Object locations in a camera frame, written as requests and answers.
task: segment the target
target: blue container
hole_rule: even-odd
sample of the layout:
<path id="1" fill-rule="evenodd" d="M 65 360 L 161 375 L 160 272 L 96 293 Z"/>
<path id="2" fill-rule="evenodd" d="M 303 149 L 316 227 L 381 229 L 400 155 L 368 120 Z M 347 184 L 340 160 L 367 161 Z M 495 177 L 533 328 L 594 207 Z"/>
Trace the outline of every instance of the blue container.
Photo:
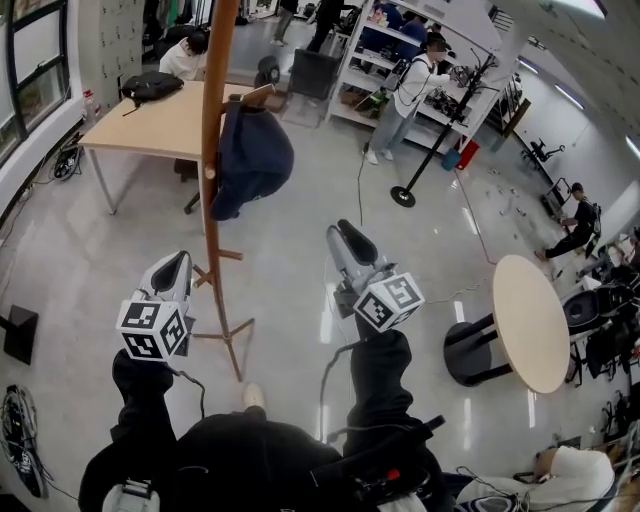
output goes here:
<path id="1" fill-rule="evenodd" d="M 458 165 L 458 162 L 460 162 L 460 153 L 451 148 L 442 159 L 442 168 L 445 171 L 451 171 L 456 165 Z"/>

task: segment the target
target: black jacket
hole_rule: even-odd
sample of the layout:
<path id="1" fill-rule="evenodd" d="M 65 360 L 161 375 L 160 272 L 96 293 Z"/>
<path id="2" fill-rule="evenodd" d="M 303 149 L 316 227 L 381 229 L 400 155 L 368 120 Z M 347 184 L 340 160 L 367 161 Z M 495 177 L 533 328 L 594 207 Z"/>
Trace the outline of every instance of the black jacket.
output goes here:
<path id="1" fill-rule="evenodd" d="M 280 0 L 280 7 L 295 14 L 298 12 L 298 0 Z"/>
<path id="2" fill-rule="evenodd" d="M 344 0 L 322 0 L 316 11 L 318 25 L 333 25 L 340 21 L 341 11 L 353 9 L 352 5 L 344 5 Z"/>

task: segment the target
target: wooden coat rack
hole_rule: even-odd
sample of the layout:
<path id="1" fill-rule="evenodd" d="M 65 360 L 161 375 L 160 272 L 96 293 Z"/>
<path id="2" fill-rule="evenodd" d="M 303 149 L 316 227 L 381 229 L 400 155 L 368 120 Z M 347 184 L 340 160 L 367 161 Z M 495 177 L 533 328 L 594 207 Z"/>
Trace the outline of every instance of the wooden coat rack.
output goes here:
<path id="1" fill-rule="evenodd" d="M 226 104 L 223 103 L 224 86 L 229 64 L 229 52 L 236 16 L 238 14 L 239 0 L 224 0 L 215 2 L 213 22 L 211 25 L 211 37 L 209 51 L 207 52 L 207 67 L 204 83 L 204 104 L 202 112 L 202 165 L 200 167 L 200 182 L 202 191 L 202 214 L 204 216 L 205 237 L 207 241 L 207 256 L 209 260 L 209 272 L 205 272 L 197 265 L 194 271 L 200 277 L 194 283 L 194 288 L 209 283 L 213 288 L 213 296 L 218 310 L 221 334 L 194 334 L 195 338 L 221 340 L 227 346 L 231 363 L 239 382 L 242 382 L 242 373 L 233 349 L 233 337 L 242 330 L 254 324 L 255 319 L 250 318 L 239 327 L 229 330 L 227 314 L 224 307 L 222 293 L 222 279 L 220 275 L 220 258 L 242 260 L 242 254 L 220 249 L 218 236 L 218 224 L 211 219 L 209 207 L 218 193 L 219 180 L 216 173 L 218 145 L 220 141 L 220 127 L 222 115 L 225 113 Z M 245 105 L 259 103 L 275 92 L 273 85 L 268 85 L 245 94 L 241 102 Z"/>

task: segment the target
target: ceiling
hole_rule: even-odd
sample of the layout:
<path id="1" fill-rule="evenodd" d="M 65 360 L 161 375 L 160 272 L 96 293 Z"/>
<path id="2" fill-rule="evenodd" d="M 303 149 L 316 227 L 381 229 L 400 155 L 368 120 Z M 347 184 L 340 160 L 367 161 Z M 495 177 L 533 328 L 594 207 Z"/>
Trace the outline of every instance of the ceiling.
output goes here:
<path id="1" fill-rule="evenodd" d="M 492 2 L 551 51 L 618 135 L 640 147 L 640 0 L 599 0 L 604 19 L 555 1 Z"/>

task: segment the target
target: wooden table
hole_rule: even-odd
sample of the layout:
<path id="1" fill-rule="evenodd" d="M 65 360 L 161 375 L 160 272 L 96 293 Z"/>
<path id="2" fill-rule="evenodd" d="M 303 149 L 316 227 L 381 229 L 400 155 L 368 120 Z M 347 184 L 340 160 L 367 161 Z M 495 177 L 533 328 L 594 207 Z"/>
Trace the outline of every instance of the wooden table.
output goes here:
<path id="1" fill-rule="evenodd" d="M 251 87 L 227 84 L 224 94 L 228 98 L 231 94 L 246 94 L 252 90 Z M 133 101 L 125 99 L 82 137 L 79 144 L 88 150 L 89 163 L 112 215 L 116 213 L 127 187 L 119 197 L 112 195 L 95 150 L 181 158 L 197 161 L 200 165 L 203 91 L 203 82 L 185 82 L 180 91 L 160 101 L 143 104 L 127 116 L 124 114 L 135 110 L 135 106 Z"/>
<path id="2" fill-rule="evenodd" d="M 484 333 L 495 325 L 495 330 Z M 507 364 L 491 368 L 488 343 L 498 340 Z M 533 263 L 502 258 L 493 276 L 493 314 L 454 325 L 444 342 L 452 377 L 464 386 L 515 372 L 537 393 L 552 393 L 569 366 L 569 329 L 560 299 Z"/>

